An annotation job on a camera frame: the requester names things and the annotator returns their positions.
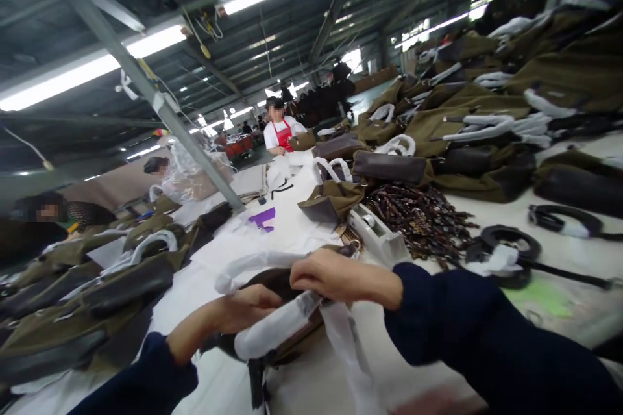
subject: hand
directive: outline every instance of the hand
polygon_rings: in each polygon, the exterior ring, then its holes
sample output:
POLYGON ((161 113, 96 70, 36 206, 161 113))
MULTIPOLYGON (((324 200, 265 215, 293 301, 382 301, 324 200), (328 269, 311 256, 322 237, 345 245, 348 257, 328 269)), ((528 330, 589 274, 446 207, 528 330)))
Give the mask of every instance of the hand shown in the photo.
POLYGON ((261 321, 283 303, 279 295, 258 284, 211 304, 216 329, 222 334, 235 334, 261 321))
POLYGON ((334 301, 374 301, 389 310, 400 307, 403 292, 400 277, 392 271, 322 248, 294 263, 290 286, 334 301))

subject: purple object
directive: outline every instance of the purple object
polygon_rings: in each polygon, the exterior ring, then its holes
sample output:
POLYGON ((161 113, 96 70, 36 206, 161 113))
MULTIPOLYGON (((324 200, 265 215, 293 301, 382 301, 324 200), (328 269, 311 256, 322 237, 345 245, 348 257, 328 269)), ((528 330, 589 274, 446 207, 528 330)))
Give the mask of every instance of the purple object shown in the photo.
POLYGON ((264 210, 263 212, 260 212, 259 214, 256 214, 254 216, 249 217, 249 222, 253 222, 255 223, 258 228, 261 228, 267 232, 271 232, 273 231, 275 228, 274 227, 264 227, 264 222, 268 221, 270 219, 275 218, 275 208, 271 207, 268 210, 264 210))

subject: plastic bag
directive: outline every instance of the plastic bag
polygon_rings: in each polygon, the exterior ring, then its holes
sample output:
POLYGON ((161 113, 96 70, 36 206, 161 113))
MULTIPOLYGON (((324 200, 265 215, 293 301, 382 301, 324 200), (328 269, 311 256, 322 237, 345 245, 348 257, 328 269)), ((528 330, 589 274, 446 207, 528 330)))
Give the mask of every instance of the plastic bag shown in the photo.
MULTIPOLYGON (((207 173, 176 138, 173 140, 172 159, 160 186, 163 193, 178 204, 202 201, 215 194, 218 190, 207 173)), ((231 183, 234 174, 227 156, 222 152, 207 152, 207 154, 225 180, 231 183)))

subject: ceiling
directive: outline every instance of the ceiling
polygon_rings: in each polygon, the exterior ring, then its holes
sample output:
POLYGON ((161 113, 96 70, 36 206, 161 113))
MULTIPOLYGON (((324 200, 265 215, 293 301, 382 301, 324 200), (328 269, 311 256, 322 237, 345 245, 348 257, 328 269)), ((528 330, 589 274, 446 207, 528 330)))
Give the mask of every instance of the ceiling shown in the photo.
MULTIPOLYGON (((201 8, 213 14, 217 0, 117 1, 149 28, 180 17, 180 5, 185 5, 192 17, 201 8)), ((184 42, 146 61, 172 89, 184 112, 207 114, 258 93, 277 78, 322 69, 323 61, 327 66, 331 58, 348 51, 349 45, 389 46, 389 37, 400 36, 410 25, 427 17, 443 20, 464 12, 469 3, 268 0, 221 18, 223 39, 218 42, 199 31, 212 55, 209 63, 193 55, 184 42), (325 20, 331 9, 335 16, 325 20)), ((116 19, 106 18, 120 36, 133 33, 116 19)), ((96 47, 101 46, 93 33, 64 0, 0 0, 0 90, 96 47)), ((123 92, 117 93, 118 84, 119 72, 111 72, 28 109, 0 114, 0 122, 36 145, 55 164, 118 156, 122 146, 137 151, 153 145, 147 140, 150 132, 164 126, 146 101, 132 101, 123 92)), ((0 131, 1 174, 40 166, 28 147, 0 131)))

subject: woman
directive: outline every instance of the woman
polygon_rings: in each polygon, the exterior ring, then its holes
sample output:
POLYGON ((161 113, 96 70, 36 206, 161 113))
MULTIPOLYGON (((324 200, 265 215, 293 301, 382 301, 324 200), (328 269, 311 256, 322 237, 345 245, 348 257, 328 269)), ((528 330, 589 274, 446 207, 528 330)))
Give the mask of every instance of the woman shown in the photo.
MULTIPOLYGON (((493 414, 623 413, 623 393, 590 350, 534 327, 479 275, 430 275, 408 263, 391 271, 319 249, 294 264, 290 285, 336 301, 383 306, 385 328, 407 363, 443 361, 493 414)), ((168 338, 149 334, 139 361, 70 415, 170 414, 197 387, 190 359, 206 337, 236 333, 279 306, 280 298, 262 285, 204 305, 168 338)))
POLYGON ((266 106, 268 107, 268 116, 271 120, 264 128, 266 150, 273 155, 294 152, 289 139, 295 134, 307 132, 307 129, 291 116, 284 117, 283 100, 277 97, 268 97, 266 106))
POLYGON ((72 239, 80 236, 89 227, 109 225, 117 216, 101 205, 67 201, 57 192, 25 197, 16 202, 14 218, 27 222, 57 222, 67 230, 72 239))

